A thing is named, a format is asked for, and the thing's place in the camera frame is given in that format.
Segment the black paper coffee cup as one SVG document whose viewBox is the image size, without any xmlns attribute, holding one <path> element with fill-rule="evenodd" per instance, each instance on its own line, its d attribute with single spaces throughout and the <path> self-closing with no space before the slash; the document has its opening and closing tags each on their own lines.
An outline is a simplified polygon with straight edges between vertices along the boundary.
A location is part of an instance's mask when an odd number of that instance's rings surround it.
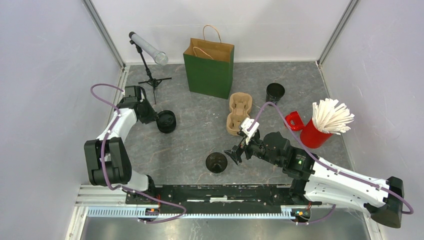
<svg viewBox="0 0 424 240">
<path fill-rule="evenodd" d="M 227 169 L 228 160 L 223 153 L 213 152 L 207 156 L 205 166 L 213 174 L 220 174 Z"/>
</svg>

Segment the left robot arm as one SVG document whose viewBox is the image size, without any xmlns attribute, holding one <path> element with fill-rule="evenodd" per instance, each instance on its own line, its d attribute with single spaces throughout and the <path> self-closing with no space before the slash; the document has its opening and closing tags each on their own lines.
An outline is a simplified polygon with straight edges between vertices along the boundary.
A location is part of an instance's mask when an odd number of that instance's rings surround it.
<svg viewBox="0 0 424 240">
<path fill-rule="evenodd" d="M 137 122 L 149 124 L 155 121 L 157 113 L 141 86 L 131 85 L 118 91 L 123 96 L 118 104 L 108 103 L 113 115 L 107 127 L 97 138 L 84 144 L 88 179 L 93 186 L 138 191 L 139 199 L 151 204 L 157 198 L 157 190 L 149 185 L 148 175 L 132 169 L 124 142 Z"/>
</svg>

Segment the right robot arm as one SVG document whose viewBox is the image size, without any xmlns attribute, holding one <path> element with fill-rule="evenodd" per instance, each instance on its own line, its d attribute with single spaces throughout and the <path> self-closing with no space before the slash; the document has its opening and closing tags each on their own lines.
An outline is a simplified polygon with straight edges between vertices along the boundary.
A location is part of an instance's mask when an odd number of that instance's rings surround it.
<svg viewBox="0 0 424 240">
<path fill-rule="evenodd" d="M 280 132 L 260 138 L 258 133 L 225 150 L 236 164 L 256 157 L 280 167 L 293 179 L 289 199 L 297 205 L 308 202 L 352 208 L 367 214 L 375 222 L 399 229 L 402 222 L 403 181 L 397 177 L 374 178 L 339 167 L 304 149 L 294 147 Z"/>
</svg>

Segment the stack of black lids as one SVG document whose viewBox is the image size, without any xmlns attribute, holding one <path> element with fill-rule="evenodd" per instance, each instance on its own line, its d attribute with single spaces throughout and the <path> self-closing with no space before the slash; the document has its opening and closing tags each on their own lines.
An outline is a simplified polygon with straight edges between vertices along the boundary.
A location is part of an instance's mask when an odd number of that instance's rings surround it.
<svg viewBox="0 0 424 240">
<path fill-rule="evenodd" d="M 177 126 L 176 116 L 171 110 L 163 110 L 157 114 L 156 125 L 160 132 L 164 134 L 172 133 Z"/>
</svg>

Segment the black tripod stand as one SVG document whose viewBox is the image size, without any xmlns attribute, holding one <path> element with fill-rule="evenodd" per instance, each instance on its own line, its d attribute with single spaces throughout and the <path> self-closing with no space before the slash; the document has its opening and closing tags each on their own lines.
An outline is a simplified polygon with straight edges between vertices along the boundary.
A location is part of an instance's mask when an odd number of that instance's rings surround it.
<svg viewBox="0 0 424 240">
<path fill-rule="evenodd" d="M 151 70 L 148 67 L 148 65 L 146 63 L 146 60 L 144 58 L 142 48 L 140 46 L 138 46 L 133 40 L 130 40 L 129 42 L 130 42 L 131 45 L 135 45 L 135 48 L 136 48 L 137 52 L 139 53 L 139 55 L 141 56 L 142 62 L 144 64 L 146 75 L 149 78 L 146 81 L 140 81 L 140 82 L 138 82 L 138 84 L 148 84 L 148 85 L 150 85 L 152 87 L 152 92 L 153 92 L 153 97 L 154 97 L 154 103 L 156 104 L 157 103 L 157 100 L 156 100 L 156 90 L 157 90 L 158 86 L 163 81 L 171 80 L 172 78 L 171 77 L 159 78 L 159 79 L 153 78 L 152 73 L 151 73 Z"/>
</svg>

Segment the cardboard cup carrier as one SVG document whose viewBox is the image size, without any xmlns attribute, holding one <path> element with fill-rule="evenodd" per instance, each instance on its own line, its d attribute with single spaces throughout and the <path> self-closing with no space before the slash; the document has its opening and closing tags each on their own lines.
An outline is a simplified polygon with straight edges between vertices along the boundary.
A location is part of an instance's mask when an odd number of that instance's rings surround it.
<svg viewBox="0 0 424 240">
<path fill-rule="evenodd" d="M 235 92 L 229 98 L 230 113 L 226 119 L 226 130 L 232 136 L 237 136 L 240 131 L 240 124 L 250 118 L 253 105 L 253 98 L 250 94 L 244 92 Z"/>
</svg>

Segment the grey tube on stand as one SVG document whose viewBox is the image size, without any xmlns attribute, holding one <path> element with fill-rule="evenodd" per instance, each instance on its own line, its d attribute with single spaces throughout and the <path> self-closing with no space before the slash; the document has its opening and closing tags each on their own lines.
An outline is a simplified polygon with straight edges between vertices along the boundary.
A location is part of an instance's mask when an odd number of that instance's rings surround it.
<svg viewBox="0 0 424 240">
<path fill-rule="evenodd" d="M 131 31 L 128 36 L 130 38 L 130 43 L 140 48 L 141 51 L 146 52 L 156 64 L 161 66 L 165 66 L 168 64 L 169 58 L 167 57 L 165 52 L 156 49 L 154 46 L 152 46 L 145 39 L 143 39 L 133 31 Z"/>
</svg>

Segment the red mug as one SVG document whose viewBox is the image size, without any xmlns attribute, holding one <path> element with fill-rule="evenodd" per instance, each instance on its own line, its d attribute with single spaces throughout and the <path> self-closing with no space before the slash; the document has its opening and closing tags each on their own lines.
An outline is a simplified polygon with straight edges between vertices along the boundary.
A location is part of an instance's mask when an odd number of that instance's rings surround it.
<svg viewBox="0 0 424 240">
<path fill-rule="evenodd" d="M 300 131 L 300 140 L 308 148 L 321 147 L 333 134 L 319 131 L 313 124 L 312 119 L 304 124 L 299 113 L 293 111 L 285 117 L 288 128 L 294 132 Z"/>
</svg>

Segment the green paper bag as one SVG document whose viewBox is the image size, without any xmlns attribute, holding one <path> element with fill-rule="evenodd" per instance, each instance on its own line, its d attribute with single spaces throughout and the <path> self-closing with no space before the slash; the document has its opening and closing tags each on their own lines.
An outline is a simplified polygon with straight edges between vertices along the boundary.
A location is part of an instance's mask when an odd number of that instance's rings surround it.
<svg viewBox="0 0 424 240">
<path fill-rule="evenodd" d="M 218 42 L 191 38 L 183 52 L 183 60 L 190 92 L 228 99 L 233 83 L 233 44 L 222 42 L 216 27 Z"/>
</svg>

